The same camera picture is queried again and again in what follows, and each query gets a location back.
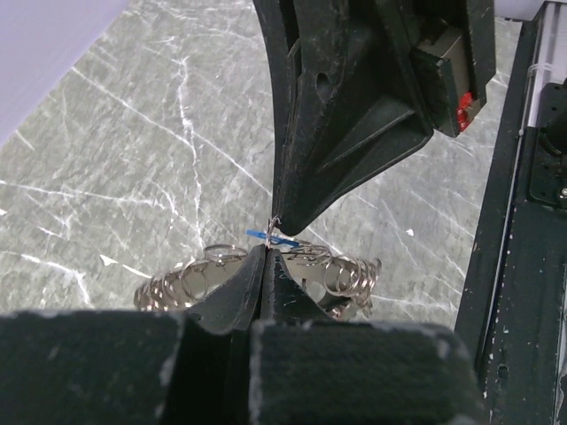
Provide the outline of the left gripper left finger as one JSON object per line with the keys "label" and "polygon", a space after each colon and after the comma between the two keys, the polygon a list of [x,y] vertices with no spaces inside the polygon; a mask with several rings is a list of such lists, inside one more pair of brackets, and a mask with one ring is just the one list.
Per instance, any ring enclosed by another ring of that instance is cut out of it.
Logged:
{"label": "left gripper left finger", "polygon": [[266,249],[189,310],[1,319],[4,424],[246,424]]}

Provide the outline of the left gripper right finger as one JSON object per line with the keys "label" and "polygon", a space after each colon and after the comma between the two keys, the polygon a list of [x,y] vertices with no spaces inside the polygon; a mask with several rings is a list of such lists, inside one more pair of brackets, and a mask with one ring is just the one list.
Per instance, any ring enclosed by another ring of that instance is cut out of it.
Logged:
{"label": "left gripper right finger", "polygon": [[464,343],[449,328],[341,322],[291,305],[307,295],[270,250],[260,318],[251,326],[253,424],[484,424]]}

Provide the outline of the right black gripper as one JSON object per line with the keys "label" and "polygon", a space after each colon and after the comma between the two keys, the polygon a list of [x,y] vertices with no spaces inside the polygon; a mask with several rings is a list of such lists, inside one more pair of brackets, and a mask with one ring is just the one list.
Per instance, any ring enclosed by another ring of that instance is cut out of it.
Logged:
{"label": "right black gripper", "polygon": [[496,71],[494,2],[412,6],[419,38],[411,64],[398,2],[297,3],[301,69],[283,144],[285,234],[418,151],[432,125],[457,137],[486,104]]}

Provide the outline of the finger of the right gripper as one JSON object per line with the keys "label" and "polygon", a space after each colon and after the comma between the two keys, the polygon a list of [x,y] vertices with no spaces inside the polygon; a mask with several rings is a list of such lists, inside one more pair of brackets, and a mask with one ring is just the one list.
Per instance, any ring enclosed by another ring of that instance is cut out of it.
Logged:
{"label": "finger of the right gripper", "polygon": [[299,27],[293,1],[255,1],[268,57],[275,132],[272,214],[284,218],[284,142],[296,95]]}

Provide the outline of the metal disc keyring organizer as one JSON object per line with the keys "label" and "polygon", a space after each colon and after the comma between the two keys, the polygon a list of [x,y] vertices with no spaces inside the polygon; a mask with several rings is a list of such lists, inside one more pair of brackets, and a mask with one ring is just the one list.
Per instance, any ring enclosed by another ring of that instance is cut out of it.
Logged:
{"label": "metal disc keyring organizer", "polygon": [[[382,269],[380,259],[335,256],[329,247],[292,240],[275,244],[291,278],[331,318],[346,321],[356,313],[369,316],[372,291]],[[230,244],[206,247],[201,259],[177,264],[153,276],[134,292],[139,311],[182,310],[221,287],[244,264],[248,251]]]}

